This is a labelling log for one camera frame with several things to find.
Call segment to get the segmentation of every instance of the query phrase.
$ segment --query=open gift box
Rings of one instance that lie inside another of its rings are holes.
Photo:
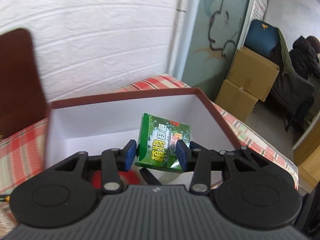
[[[207,149],[232,151],[240,147],[237,137],[200,89],[110,93],[49,105],[45,167],[79,151],[100,155],[106,149],[123,148],[130,139],[138,140],[143,113],[189,125],[190,140]],[[167,172],[152,173],[161,181]],[[191,176],[176,174],[165,182],[188,187]],[[221,172],[213,172],[213,177],[221,179]]]

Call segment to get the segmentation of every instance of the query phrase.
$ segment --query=red plaid sheet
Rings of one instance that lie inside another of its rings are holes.
[[[167,74],[147,78],[113,92],[189,87]],[[243,145],[260,153],[288,171],[298,188],[297,167],[267,141],[231,114],[215,105]],[[47,120],[41,120],[0,142],[0,194],[10,193],[17,185],[43,170],[44,138]],[[0,207],[7,209],[5,203]]]

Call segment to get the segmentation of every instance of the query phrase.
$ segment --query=concrete floor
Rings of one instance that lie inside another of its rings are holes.
[[[265,102],[257,102],[245,124],[292,161],[292,146],[301,134],[293,128],[285,132],[284,116],[285,110],[273,98],[268,97]]]

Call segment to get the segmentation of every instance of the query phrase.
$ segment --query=white wall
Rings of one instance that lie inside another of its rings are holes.
[[[0,0],[0,33],[27,27],[48,100],[164,73],[178,0]]]
[[[264,20],[280,28],[289,50],[300,36],[320,38],[320,4],[317,0],[268,0]]]

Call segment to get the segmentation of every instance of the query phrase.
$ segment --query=green box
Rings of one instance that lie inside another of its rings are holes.
[[[189,147],[189,125],[143,114],[136,165],[160,171],[182,172],[175,155],[176,142],[179,139]]]

